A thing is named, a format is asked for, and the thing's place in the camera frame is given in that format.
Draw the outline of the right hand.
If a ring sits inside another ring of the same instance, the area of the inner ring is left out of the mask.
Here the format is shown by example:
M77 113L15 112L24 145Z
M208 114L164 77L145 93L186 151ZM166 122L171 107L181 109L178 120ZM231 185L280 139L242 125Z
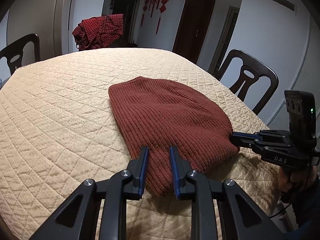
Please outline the right hand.
M312 185L316 177L317 167L315 166L310 166L296 173L287 172L280 167L278 171L278 189L280 192L289 192L293 187L303 189Z

